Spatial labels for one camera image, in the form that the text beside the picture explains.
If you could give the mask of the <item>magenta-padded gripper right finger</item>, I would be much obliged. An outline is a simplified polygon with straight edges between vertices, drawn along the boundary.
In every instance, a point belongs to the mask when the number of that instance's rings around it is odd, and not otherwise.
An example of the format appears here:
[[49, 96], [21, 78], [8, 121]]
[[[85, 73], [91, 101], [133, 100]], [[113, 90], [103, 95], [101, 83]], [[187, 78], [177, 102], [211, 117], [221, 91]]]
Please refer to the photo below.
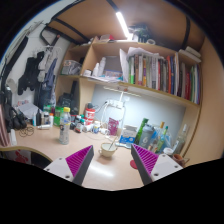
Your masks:
[[143, 185], [148, 185], [182, 169], [168, 155], [157, 155], [135, 144], [131, 145], [131, 155], [135, 161]]

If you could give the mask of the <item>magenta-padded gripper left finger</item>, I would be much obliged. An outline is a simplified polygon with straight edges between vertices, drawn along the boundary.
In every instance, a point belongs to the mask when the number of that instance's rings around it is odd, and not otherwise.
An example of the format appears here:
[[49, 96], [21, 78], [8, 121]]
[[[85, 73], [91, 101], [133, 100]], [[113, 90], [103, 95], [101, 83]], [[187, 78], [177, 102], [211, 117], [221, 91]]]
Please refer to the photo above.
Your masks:
[[81, 186], [93, 156], [94, 149], [90, 145], [67, 158], [57, 158], [44, 170]]

